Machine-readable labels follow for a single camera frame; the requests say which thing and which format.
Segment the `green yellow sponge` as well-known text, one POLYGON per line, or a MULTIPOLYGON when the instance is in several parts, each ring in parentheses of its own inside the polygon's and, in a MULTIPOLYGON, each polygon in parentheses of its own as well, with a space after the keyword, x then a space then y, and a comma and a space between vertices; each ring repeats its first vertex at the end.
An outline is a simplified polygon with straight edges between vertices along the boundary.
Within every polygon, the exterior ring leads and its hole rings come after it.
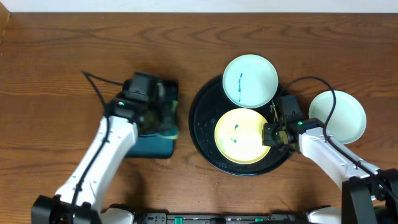
POLYGON ((175 140, 179 135, 177 125, 178 81, 163 80, 157 84, 157 87, 160 124, 156 132, 164 139, 175 140))

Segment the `yellow plate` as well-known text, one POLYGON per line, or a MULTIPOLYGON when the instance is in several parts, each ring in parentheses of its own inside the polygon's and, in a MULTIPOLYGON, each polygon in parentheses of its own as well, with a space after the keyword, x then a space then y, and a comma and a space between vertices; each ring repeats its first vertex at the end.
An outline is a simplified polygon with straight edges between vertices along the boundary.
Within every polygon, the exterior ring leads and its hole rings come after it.
POLYGON ((262 130, 267 120, 257 111, 237 108, 225 113, 215 127, 215 143, 219 152, 237 164, 253 164, 270 151, 262 144, 262 130))

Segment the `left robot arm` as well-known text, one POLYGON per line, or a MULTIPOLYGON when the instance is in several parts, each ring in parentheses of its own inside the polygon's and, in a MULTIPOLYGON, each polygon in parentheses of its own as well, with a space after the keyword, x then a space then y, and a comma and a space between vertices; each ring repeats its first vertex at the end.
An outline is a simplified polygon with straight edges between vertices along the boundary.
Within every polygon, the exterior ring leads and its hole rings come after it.
POLYGON ((105 105, 98 132, 83 159, 53 197, 38 196, 32 223, 134 223, 125 205, 102 210, 125 157, 168 159, 178 137, 176 80, 126 80, 105 105))

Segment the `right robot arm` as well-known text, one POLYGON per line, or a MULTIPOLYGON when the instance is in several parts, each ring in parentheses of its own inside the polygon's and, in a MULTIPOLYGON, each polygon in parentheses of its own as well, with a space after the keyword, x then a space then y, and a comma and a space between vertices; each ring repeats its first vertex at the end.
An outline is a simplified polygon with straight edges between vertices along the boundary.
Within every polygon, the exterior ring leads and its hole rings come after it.
POLYGON ((341 208, 307 212, 308 223, 397 223, 397 169, 382 170, 366 162, 334 138, 321 121, 266 123, 262 143, 301 153, 341 189, 341 208))

